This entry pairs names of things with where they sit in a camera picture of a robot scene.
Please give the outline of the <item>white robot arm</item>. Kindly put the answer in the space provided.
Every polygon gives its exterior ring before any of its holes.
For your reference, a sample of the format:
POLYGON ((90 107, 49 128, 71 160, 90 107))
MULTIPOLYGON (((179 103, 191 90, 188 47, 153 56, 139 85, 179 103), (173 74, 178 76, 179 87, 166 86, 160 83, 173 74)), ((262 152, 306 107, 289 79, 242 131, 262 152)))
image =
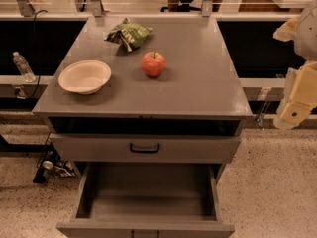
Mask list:
POLYGON ((278 129, 292 129, 317 107, 317 0, 312 0, 300 16, 277 28, 273 37, 283 42, 293 41, 294 52, 305 59, 300 69, 288 70, 283 99, 273 120, 278 129))

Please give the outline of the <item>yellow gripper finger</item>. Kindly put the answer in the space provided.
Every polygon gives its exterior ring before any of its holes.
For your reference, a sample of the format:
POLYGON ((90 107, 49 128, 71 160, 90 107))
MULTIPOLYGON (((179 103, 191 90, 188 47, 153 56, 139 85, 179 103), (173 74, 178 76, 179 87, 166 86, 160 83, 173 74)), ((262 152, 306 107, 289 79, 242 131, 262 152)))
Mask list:
POLYGON ((298 25, 299 17, 292 17, 283 23, 273 33, 273 37, 279 41, 288 42, 295 39, 295 32, 298 25))
POLYGON ((278 129, 295 128, 316 107, 317 61, 307 62, 300 69, 290 68, 273 125, 278 129))

